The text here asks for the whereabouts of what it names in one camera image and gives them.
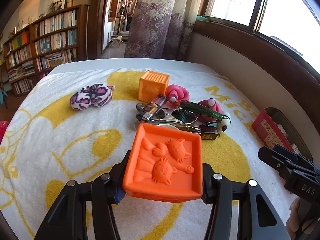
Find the green feather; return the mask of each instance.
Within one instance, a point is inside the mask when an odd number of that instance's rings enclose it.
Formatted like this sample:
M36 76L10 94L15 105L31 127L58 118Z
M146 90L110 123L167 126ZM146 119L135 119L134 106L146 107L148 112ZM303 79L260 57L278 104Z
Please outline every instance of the green feather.
M187 100L182 100L180 103L180 107L190 112L193 112L195 114L201 114L201 115L215 118L215 119L228 119L228 117L225 117L224 115L218 113L217 111L211 110L209 107L206 107L194 102L190 102Z

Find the red tin box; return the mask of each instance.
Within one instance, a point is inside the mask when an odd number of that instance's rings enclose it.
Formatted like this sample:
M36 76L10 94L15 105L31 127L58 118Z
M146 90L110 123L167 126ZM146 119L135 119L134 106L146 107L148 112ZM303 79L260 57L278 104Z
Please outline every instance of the red tin box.
M278 124L282 125L288 134L288 138L281 132L277 126ZM273 107L265 108L252 123L252 128L265 146L270 149L273 149L275 145L279 144L289 151L294 152L291 145L295 144L303 156L312 160L312 156L301 136L280 110Z

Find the orange cube toy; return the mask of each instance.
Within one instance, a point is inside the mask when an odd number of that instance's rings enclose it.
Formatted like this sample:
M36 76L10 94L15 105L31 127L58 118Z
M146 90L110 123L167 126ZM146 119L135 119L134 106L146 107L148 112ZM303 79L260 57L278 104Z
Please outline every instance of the orange cube toy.
M165 95L170 76L148 70L140 78L138 99L150 102L157 95Z
M173 203L198 199L202 176L200 135L139 125L122 185L128 195Z

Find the window frame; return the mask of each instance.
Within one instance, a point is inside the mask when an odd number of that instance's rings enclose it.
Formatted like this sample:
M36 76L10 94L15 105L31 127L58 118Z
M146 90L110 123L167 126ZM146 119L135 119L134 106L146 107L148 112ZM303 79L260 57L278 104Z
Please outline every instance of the window frame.
M229 25L229 26L232 26L232 27L236 27L236 28L239 28L239 29L242 29L242 30L249 31L249 32L252 32L254 27L255 27L255 25L256 25L256 21L257 21L257 18L259 16L260 7L261 7L261 4L263 2L263 0L256 0L255 1L249 25L244 25L244 24L233 22L233 21L229 21L229 20L226 20L226 19L221 19L221 18L211 17L211 16L205 16L205 12L207 10L209 1L210 0L205 0L204 1L205 5L204 5L203 10L201 11L201 16L204 16L204 17L210 19L210 21L212 21L212 22L226 24L226 25Z
M302 0L303 3L307 6L309 11L312 13L312 15L315 17L316 21L320 25L320 8L319 6L315 6L314 0ZM294 50L286 46L285 44L282 44L281 42L259 32L261 22L263 20L264 12L268 3L268 0L256 0L255 5L253 8L253 12L251 15L249 26L243 25L237 22L232 22L225 19L220 19L216 17L210 17L206 16L205 12L208 7L209 0L204 0L202 9L201 9L201 16L206 17L211 22L216 22L220 24L224 24L230 27L234 27L237 29L240 29L242 31L245 31L251 35L254 35L255 37L264 40L268 42L269 44L277 47L279 50L286 53L288 56L290 56L292 59L294 59L296 62L298 62L305 70L307 70L320 84L320 73L315 70L306 60L304 60L298 53L296 53Z

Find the bookshelf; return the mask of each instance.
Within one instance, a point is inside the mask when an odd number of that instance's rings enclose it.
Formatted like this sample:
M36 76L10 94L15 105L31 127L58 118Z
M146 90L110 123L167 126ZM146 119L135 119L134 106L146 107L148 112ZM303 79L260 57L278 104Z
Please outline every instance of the bookshelf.
M9 81L15 96L28 94L56 66L87 59L87 11L87 5L78 5L53 12L4 43L4 63L10 79L16 72L22 73Z

